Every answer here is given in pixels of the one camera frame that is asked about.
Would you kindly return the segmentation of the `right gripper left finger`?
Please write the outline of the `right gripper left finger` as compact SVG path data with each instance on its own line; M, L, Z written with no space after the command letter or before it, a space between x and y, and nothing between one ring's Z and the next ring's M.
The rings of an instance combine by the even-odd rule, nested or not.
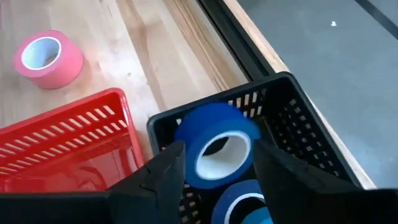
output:
M0 224L177 224L185 143L99 192L0 194Z

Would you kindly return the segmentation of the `dark blue tape roll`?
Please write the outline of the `dark blue tape roll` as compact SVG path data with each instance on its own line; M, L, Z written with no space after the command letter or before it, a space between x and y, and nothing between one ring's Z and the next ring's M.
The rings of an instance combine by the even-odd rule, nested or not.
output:
M174 139L186 148L185 181L213 189L243 175L253 163L259 126L227 103L199 106L182 119Z

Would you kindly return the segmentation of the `purple tape roll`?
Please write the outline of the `purple tape roll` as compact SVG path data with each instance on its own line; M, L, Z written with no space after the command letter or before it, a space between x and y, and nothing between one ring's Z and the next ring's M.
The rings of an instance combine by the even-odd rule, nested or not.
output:
M211 216L211 224L229 224L235 206L247 198L256 198L265 203L259 182L244 180L229 186L217 201Z

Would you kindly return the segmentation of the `light blue tape roll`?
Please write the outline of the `light blue tape roll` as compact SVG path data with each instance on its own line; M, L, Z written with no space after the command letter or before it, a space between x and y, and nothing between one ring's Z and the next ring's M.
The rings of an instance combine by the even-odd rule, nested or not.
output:
M267 207L259 208L247 215L241 224L273 224Z

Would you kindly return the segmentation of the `black aluminium table frame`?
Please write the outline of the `black aluminium table frame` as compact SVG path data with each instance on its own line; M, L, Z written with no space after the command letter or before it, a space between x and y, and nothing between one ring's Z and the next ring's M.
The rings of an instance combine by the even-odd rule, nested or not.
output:
M276 74L223 0L197 1L250 82Z

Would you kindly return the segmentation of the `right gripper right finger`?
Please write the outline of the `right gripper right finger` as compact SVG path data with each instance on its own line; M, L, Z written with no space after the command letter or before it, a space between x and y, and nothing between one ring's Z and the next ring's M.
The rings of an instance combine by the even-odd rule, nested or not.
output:
M398 189L361 189L262 139L254 169L274 224L398 224Z

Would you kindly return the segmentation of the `pink tape roll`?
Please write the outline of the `pink tape roll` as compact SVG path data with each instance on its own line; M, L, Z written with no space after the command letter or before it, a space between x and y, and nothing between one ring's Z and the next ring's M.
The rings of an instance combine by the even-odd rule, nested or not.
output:
M43 89L71 83L84 62L82 51L59 30L46 30L27 38L14 54L14 68Z

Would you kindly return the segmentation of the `black plastic basket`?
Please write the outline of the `black plastic basket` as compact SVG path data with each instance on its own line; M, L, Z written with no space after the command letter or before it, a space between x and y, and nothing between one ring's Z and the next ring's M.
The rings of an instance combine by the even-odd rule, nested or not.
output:
M357 183L315 109L289 73L278 73L152 116L147 131L153 152L158 154L172 144L182 119L208 103L227 103L237 108L259 126L262 140L331 175ZM185 215L185 222L211 224L213 209L223 192L250 179L256 180L253 165L238 179L213 189L198 189L189 184L188 191L198 204L199 214ZM240 201L229 224L241 224L247 215L262 207L267 207L266 201L262 203L256 198Z

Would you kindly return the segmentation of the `red plastic basket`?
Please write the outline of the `red plastic basket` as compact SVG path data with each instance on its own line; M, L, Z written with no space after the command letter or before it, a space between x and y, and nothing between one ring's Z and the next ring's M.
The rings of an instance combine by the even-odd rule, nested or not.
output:
M143 165L120 88L0 129L0 194L102 191Z

